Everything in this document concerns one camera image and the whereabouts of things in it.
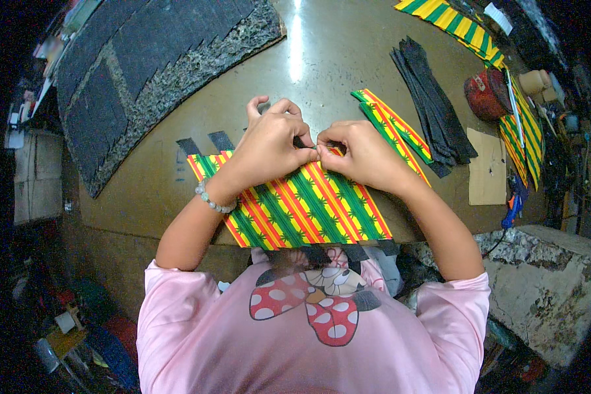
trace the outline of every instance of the person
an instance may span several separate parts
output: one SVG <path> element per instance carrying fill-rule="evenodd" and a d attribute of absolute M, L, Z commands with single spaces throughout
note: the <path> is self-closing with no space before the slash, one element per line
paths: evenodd
<path fill-rule="evenodd" d="M 145 270 L 137 349 L 143 393 L 472 393 L 483 360 L 489 280 L 468 229 L 367 121 L 335 122 L 314 144 L 300 109 L 247 105 L 249 127 L 205 185 L 227 207 L 241 191 L 310 161 L 403 200 L 446 283 L 417 291 L 417 311 L 346 268 L 285 257 L 250 265 L 222 294 L 195 272 L 223 214 L 195 196 Z M 308 147 L 297 149 L 300 137 Z M 328 150 L 343 144 L 344 156 Z"/>

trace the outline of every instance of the cardboard box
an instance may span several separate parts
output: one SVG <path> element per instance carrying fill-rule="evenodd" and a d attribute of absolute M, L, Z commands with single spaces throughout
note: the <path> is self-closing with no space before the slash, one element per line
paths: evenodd
<path fill-rule="evenodd" d="M 24 146 L 15 152 L 15 225 L 61 215 L 62 152 L 60 136 L 24 136 Z"/>

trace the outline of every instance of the hand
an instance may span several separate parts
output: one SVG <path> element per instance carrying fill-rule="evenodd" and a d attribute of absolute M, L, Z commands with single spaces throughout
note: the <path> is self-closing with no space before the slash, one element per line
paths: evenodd
<path fill-rule="evenodd" d="M 331 153 L 327 146 L 337 141 L 346 146 L 344 157 Z M 367 120 L 334 122 L 317 136 L 317 152 L 324 169 L 344 174 L 354 181 L 392 192 L 399 175 L 411 169 Z"/>
<path fill-rule="evenodd" d="M 283 177 L 303 164 L 318 160 L 312 148 L 296 149 L 293 139 L 299 136 L 306 146 L 314 147 L 309 126 L 302 121 L 300 108 L 282 98 L 261 115 L 258 105 L 269 96 L 254 97 L 246 106 L 248 130 L 234 150 L 232 158 L 219 170 L 239 192 Z"/>

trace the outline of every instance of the stack of black strips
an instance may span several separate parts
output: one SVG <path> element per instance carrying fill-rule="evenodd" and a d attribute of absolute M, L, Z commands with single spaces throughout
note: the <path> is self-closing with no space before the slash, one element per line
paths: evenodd
<path fill-rule="evenodd" d="M 477 152 L 466 137 L 451 102 L 433 77 L 425 50 L 409 36 L 398 46 L 390 56 L 410 90 L 433 160 L 442 164 L 434 171 L 444 177 L 450 173 L 449 166 L 468 164 L 471 158 L 477 157 Z"/>

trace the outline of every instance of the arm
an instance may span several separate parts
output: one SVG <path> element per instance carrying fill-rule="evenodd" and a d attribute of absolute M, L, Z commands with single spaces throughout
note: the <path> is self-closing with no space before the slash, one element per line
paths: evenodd
<path fill-rule="evenodd" d="M 329 141 L 344 144 L 344 157 L 331 154 Z M 472 279 L 484 272 L 480 250 L 464 223 L 381 138 L 370 122 L 335 122 L 317 137 L 326 169 L 401 198 L 418 222 L 446 280 Z"/>
<path fill-rule="evenodd" d="M 296 149 L 293 138 L 313 146 L 309 126 L 300 109 L 281 99 L 260 115 L 258 105 L 268 96 L 254 97 L 247 105 L 249 126 L 232 158 L 206 185 L 210 200 L 228 206 L 245 189 L 283 177 L 304 163 L 319 158 L 315 149 Z M 223 214 L 195 196 L 166 229 L 156 261 L 162 268 L 192 271 L 204 257 Z"/>

